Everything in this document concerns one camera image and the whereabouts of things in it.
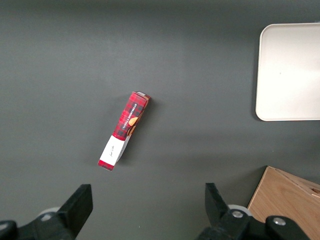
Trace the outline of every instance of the dark gray surface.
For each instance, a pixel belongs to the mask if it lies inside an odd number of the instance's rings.
[[[92,184],[84,239],[194,239],[206,182],[246,206],[264,166],[320,183],[320,122],[263,122],[259,35],[320,1],[1,1],[0,219]],[[113,172],[97,166],[130,92],[153,97]]]

